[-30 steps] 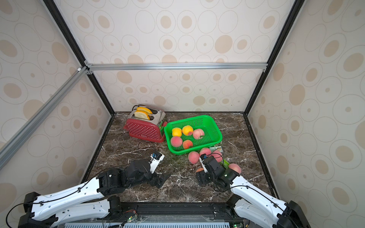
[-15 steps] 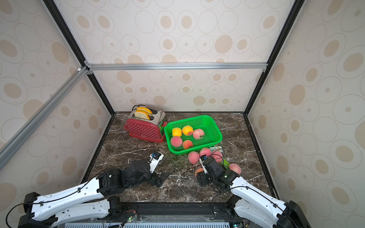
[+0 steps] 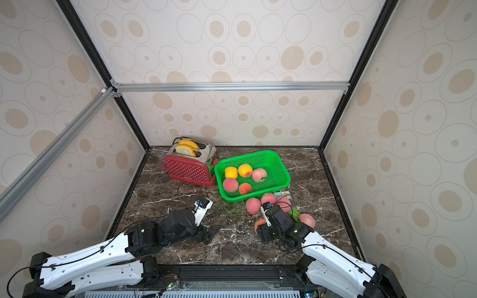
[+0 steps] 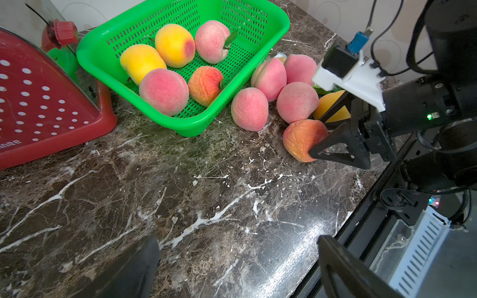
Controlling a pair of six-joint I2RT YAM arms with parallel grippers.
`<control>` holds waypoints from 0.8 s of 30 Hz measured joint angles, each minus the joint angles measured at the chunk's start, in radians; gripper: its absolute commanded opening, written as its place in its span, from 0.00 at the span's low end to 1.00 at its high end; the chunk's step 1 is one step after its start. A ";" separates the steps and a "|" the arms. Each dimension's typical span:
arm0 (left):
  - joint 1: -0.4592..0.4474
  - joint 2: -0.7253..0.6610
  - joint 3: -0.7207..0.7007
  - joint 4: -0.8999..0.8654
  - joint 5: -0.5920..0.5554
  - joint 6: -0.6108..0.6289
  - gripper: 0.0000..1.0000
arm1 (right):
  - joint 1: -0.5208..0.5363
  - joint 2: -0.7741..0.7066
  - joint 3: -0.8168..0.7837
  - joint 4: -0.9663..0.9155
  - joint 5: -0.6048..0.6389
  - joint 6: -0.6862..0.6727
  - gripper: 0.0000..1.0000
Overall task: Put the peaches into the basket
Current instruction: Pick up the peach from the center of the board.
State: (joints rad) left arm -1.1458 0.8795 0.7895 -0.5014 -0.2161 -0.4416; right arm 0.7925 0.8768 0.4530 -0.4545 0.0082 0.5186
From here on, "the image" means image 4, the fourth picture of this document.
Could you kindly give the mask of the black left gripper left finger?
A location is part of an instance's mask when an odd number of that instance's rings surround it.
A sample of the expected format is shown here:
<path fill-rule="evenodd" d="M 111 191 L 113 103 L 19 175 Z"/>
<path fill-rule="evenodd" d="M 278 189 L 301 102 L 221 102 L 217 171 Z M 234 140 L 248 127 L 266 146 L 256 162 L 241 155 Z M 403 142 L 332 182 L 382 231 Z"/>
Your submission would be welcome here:
<path fill-rule="evenodd" d="M 148 298 L 160 261 L 158 239 L 141 238 L 75 298 Z"/>

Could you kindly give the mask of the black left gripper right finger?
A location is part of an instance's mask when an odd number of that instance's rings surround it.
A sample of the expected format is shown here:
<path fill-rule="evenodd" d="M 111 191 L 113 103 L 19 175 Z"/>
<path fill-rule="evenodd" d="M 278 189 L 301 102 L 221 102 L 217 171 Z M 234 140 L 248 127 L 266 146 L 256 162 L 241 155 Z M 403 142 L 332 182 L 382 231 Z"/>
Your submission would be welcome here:
<path fill-rule="evenodd" d="M 399 298 L 395 290 L 334 237 L 318 238 L 322 284 L 329 298 Z"/>

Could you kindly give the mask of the yellow orange peach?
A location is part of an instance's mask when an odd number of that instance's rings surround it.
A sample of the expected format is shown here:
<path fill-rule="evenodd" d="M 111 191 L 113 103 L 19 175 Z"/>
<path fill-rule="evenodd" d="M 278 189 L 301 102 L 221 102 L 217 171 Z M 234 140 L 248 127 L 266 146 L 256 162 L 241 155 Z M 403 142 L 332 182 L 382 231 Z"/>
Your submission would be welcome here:
<path fill-rule="evenodd" d="M 319 120 L 325 112 L 327 112 L 334 103 L 345 93 L 344 90 L 337 91 L 335 93 L 329 93 L 322 96 L 319 100 L 318 108 L 313 112 L 313 118 Z M 350 113 L 348 109 L 343 106 L 341 109 L 336 112 L 330 119 L 327 120 L 327 123 L 338 122 L 341 120 L 350 119 Z"/>

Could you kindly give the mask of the pink peach with stem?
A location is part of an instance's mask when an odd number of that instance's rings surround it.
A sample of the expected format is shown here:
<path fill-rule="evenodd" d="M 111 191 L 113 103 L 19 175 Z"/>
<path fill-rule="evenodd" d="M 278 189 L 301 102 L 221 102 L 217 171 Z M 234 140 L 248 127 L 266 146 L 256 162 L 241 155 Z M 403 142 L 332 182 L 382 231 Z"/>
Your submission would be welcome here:
<path fill-rule="evenodd" d="M 179 114 L 188 103 L 190 92 L 185 79 L 168 69 L 149 72 L 139 86 L 140 97 L 164 115 Z"/>

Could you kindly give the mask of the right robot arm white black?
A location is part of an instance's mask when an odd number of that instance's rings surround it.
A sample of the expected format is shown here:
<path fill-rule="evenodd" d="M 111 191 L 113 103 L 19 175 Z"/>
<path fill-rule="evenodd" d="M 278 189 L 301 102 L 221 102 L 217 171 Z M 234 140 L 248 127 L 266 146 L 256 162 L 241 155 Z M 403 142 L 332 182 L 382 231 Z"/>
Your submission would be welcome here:
<path fill-rule="evenodd" d="M 368 169 L 370 155 L 393 161 L 393 139 L 415 134 L 427 153 L 402 162 L 399 184 L 379 195 L 413 225 L 430 199 L 477 187 L 477 4 L 427 1 L 406 55 L 420 77 L 388 91 L 380 86 L 388 73 L 363 55 L 371 32 L 358 32 L 350 43 L 336 41 L 319 63 L 313 82 L 326 91 L 344 90 L 320 119 L 327 122 L 341 108 L 350 119 L 330 125 L 330 135 L 309 154 Z"/>

